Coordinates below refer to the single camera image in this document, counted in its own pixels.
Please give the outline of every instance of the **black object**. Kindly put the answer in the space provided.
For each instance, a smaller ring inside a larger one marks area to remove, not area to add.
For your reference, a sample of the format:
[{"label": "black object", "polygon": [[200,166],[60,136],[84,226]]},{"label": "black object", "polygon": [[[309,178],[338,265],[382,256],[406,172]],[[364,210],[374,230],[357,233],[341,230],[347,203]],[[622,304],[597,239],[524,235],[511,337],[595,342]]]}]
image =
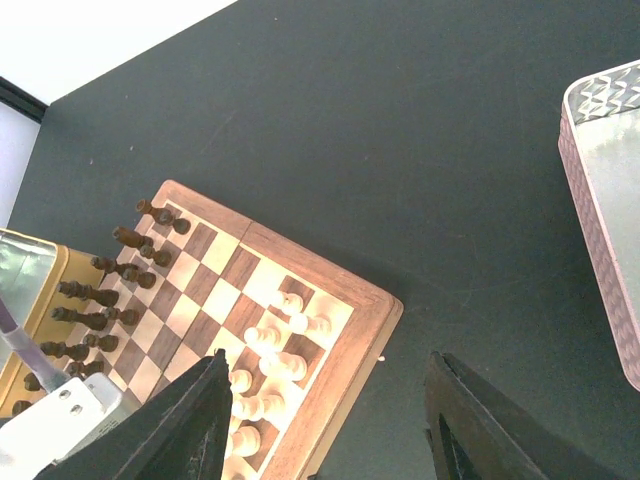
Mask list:
[{"label": "black object", "polygon": [[620,479],[550,434],[453,355],[427,366],[427,439],[438,479]]},{"label": "black object", "polygon": [[45,103],[3,77],[0,77],[0,102],[38,123],[42,123],[47,111]]},{"label": "black object", "polygon": [[231,417],[224,350],[205,357],[109,433],[38,480],[219,480]]}]

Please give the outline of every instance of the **metal tin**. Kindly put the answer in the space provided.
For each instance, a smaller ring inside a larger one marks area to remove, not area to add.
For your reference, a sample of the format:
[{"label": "metal tin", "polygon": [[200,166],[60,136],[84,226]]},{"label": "metal tin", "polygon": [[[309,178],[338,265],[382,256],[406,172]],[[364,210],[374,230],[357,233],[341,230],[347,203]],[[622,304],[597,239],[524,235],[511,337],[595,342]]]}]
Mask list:
[{"label": "metal tin", "polygon": [[558,147],[622,368],[640,390],[640,60],[568,88]]}]

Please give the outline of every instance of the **table surface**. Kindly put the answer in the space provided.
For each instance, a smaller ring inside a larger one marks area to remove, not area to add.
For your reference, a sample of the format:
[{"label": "table surface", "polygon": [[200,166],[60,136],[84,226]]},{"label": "table surface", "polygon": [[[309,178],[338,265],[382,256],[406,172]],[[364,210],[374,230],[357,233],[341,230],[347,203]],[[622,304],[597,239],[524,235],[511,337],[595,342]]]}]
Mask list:
[{"label": "table surface", "polygon": [[324,479],[434,478],[433,350],[637,477],[557,140],[566,88],[637,59],[639,23],[629,0],[240,0],[54,103],[10,227],[114,255],[123,206],[174,178],[400,298]]}]

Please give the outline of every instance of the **chess piece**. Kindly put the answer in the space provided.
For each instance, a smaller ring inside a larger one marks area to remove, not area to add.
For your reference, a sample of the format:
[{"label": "chess piece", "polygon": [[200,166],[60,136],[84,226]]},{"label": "chess piece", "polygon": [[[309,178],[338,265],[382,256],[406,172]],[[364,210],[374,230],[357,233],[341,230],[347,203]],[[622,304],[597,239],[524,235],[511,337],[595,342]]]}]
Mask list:
[{"label": "chess piece", "polygon": [[236,370],[229,373],[229,381],[233,393],[244,393],[251,388],[253,377],[248,370]]},{"label": "chess piece", "polygon": [[113,307],[120,297],[115,290],[96,290],[91,285],[80,285],[78,282],[60,282],[58,292],[67,298],[94,300],[103,307]]},{"label": "chess piece", "polygon": [[82,323],[91,330],[103,330],[107,326],[107,318],[102,313],[78,313],[64,307],[56,307],[51,311],[51,317],[57,322]]},{"label": "chess piece", "polygon": [[94,373],[104,372],[104,362],[102,360],[94,360],[86,365],[81,362],[72,362],[67,367],[69,375],[84,375],[90,377]]},{"label": "chess piece", "polygon": [[156,284],[156,276],[151,272],[141,272],[138,268],[127,268],[122,274],[127,282],[135,282],[140,288],[152,288]]},{"label": "chess piece", "polygon": [[274,350],[278,348],[281,339],[280,332],[274,327],[250,327],[244,332],[244,341],[253,348]]},{"label": "chess piece", "polygon": [[120,320],[123,325],[137,325],[140,320],[140,312],[131,308],[127,310],[120,310],[116,307],[105,308],[102,315],[109,320]]},{"label": "chess piece", "polygon": [[300,295],[295,293],[274,292],[271,305],[278,308],[285,315],[295,315],[300,313],[304,307],[304,301]]},{"label": "chess piece", "polygon": [[113,238],[127,247],[138,249],[143,245],[153,247],[153,239],[151,237],[140,235],[138,232],[125,227],[116,227],[112,235]]},{"label": "chess piece", "polygon": [[42,390],[40,380],[38,380],[38,377],[36,377],[35,373],[30,372],[25,375],[24,388],[29,392],[37,392],[38,390]]},{"label": "chess piece", "polygon": [[265,355],[258,362],[263,375],[297,382],[307,375],[307,362],[300,355],[287,352]]},{"label": "chess piece", "polygon": [[241,427],[227,439],[225,458],[231,455],[250,457],[260,450],[260,432],[256,427]]},{"label": "chess piece", "polygon": [[45,355],[62,358],[67,355],[71,360],[81,362],[89,356],[89,347],[84,344],[68,347],[64,342],[44,342],[40,344],[40,350]]},{"label": "chess piece", "polygon": [[104,337],[98,337],[93,333],[85,335],[82,342],[88,347],[98,347],[103,352],[113,352],[118,348],[118,337],[115,335],[105,335]]},{"label": "chess piece", "polygon": [[135,263],[118,263],[106,257],[93,257],[91,265],[97,270],[103,270],[104,273],[116,272],[120,276],[129,268],[133,270],[138,270],[139,268]]},{"label": "chess piece", "polygon": [[140,255],[144,258],[150,258],[159,267],[167,267],[171,263],[171,252],[166,250],[155,250],[149,245],[140,248]]},{"label": "chess piece", "polygon": [[33,403],[31,403],[31,402],[29,402],[27,400],[18,400],[18,401],[16,401],[16,403],[13,404],[13,407],[11,408],[11,415],[13,415],[14,417],[16,415],[20,415],[22,412],[24,412],[31,405],[33,405]]},{"label": "chess piece", "polygon": [[323,317],[309,317],[304,313],[296,313],[289,319],[289,327],[293,333],[304,335],[314,332],[323,337],[331,335],[331,322]]},{"label": "chess piece", "polygon": [[240,397],[234,399],[231,414],[242,420],[255,422],[272,419],[285,412],[284,398],[278,394],[264,396]]},{"label": "chess piece", "polygon": [[156,208],[149,200],[140,200],[136,211],[143,215],[151,215],[156,223],[173,227],[176,233],[184,235],[191,228],[191,222],[186,218],[176,218],[168,208]]}]

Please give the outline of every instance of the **dark square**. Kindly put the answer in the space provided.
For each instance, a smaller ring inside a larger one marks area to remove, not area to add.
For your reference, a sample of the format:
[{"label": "dark square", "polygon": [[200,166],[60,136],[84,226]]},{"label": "dark square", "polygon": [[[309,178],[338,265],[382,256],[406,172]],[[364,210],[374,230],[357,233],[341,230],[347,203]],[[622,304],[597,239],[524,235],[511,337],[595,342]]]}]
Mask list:
[{"label": "dark square", "polygon": [[241,293],[229,312],[224,327],[239,339],[243,339],[244,331],[249,327],[255,327],[263,313],[264,308]]},{"label": "dark square", "polygon": [[155,397],[162,390],[167,388],[167,385],[170,385],[170,384],[171,384],[171,382],[169,381],[169,379],[167,377],[165,377],[164,375],[161,375],[160,376],[160,380],[158,380],[158,383],[156,383],[156,386],[153,389],[153,392],[151,392],[151,396],[149,398]]},{"label": "dark square", "polygon": [[149,349],[149,358],[153,360],[153,363],[155,363],[160,370],[164,371],[175,355],[179,345],[180,337],[173,333],[169,327],[163,325]]},{"label": "dark square", "polygon": [[[315,293],[315,290],[307,287],[304,283],[290,277],[289,275],[284,277],[284,280],[282,280],[278,290],[285,293],[295,293],[296,295],[299,295],[304,303],[304,306],[302,307],[303,310],[307,307],[309,300],[311,300],[311,297],[313,297],[313,294]],[[285,315],[276,307],[270,306],[269,311],[281,320],[284,320],[287,323],[289,322],[289,315]]]},{"label": "dark square", "polygon": [[118,372],[118,375],[122,377],[125,383],[128,384],[133,378],[133,375],[135,375],[143,359],[144,352],[142,349],[136,344],[136,342],[129,339],[113,368],[115,368],[116,372]]},{"label": "dark square", "polygon": [[[178,210],[173,205],[168,205],[167,204],[167,205],[164,205],[163,208],[166,208],[171,213],[173,213],[173,216],[175,218],[180,218],[180,215],[182,215],[182,211]],[[171,230],[173,230],[173,227],[170,227],[170,226],[167,226],[167,225],[160,225],[159,223],[156,223],[156,222],[153,222],[153,226],[151,228],[153,230],[155,230],[156,232],[158,232],[163,237],[166,237],[167,235],[169,235],[169,233],[171,233]]]},{"label": "dark square", "polygon": [[242,354],[238,357],[233,370],[247,370],[251,372],[251,388],[247,390],[242,395],[245,397],[252,397],[257,395],[262,388],[262,384],[264,383],[265,377],[260,368],[258,367],[258,362],[260,361],[260,357],[256,352],[251,350],[249,347],[245,347],[242,351]]},{"label": "dark square", "polygon": [[156,296],[151,302],[151,305],[149,305],[149,309],[155,313],[160,320],[166,322],[181,295],[182,292],[180,292],[180,290],[174,287],[171,282],[165,280],[162,285],[160,285]]},{"label": "dark square", "polygon": [[182,340],[198,356],[204,357],[220,331],[220,324],[200,310]]},{"label": "dark square", "polygon": [[[147,311],[147,306],[144,303],[142,303],[142,301],[138,297],[134,295],[129,299],[129,302],[127,302],[127,306],[125,307],[125,310],[135,310],[140,314],[140,320],[142,320],[142,317]],[[129,335],[133,335],[133,332],[135,332],[136,328],[138,328],[138,323],[135,325],[125,325],[120,320],[118,320],[118,323],[120,324],[122,329],[125,332],[127,332]]]},{"label": "dark square", "polygon": [[209,294],[217,281],[218,275],[213,270],[200,264],[196,273],[189,280],[189,285],[187,285],[184,293],[199,306],[202,306],[209,298]]},{"label": "dark square", "polygon": [[242,291],[260,259],[238,246],[220,275],[231,285]]},{"label": "dark square", "polygon": [[182,253],[182,250],[180,249],[180,247],[177,247],[174,243],[170,242],[169,240],[165,240],[162,246],[160,246],[159,248],[156,248],[156,250],[165,250],[171,254],[171,261],[169,262],[169,265],[167,265],[166,267],[161,267],[160,265],[153,262],[153,260],[151,261],[151,268],[156,272],[158,272],[160,275],[162,275],[164,278],[167,278],[167,275],[169,274],[169,270],[171,270],[175,265],[176,260]]},{"label": "dark square", "polygon": [[267,457],[269,450],[271,450],[273,443],[276,441],[279,431],[264,419],[258,420],[257,422],[245,420],[240,424],[240,427],[247,426],[255,427],[258,432],[260,432],[260,450],[258,450],[255,455],[245,458],[247,463],[251,465],[251,468],[258,471],[260,470],[262,462],[264,462],[264,459]]},{"label": "dark square", "polygon": [[217,234],[218,232],[215,230],[212,230],[203,223],[199,223],[193,230],[191,238],[184,246],[184,251],[196,260],[202,260]]},{"label": "dark square", "polygon": [[307,337],[293,333],[282,351],[300,355],[307,362],[307,375],[302,380],[296,382],[297,385],[304,388],[307,383],[309,383],[309,379],[318,366],[318,363],[320,363],[322,355],[324,355],[324,349],[313,343]]}]

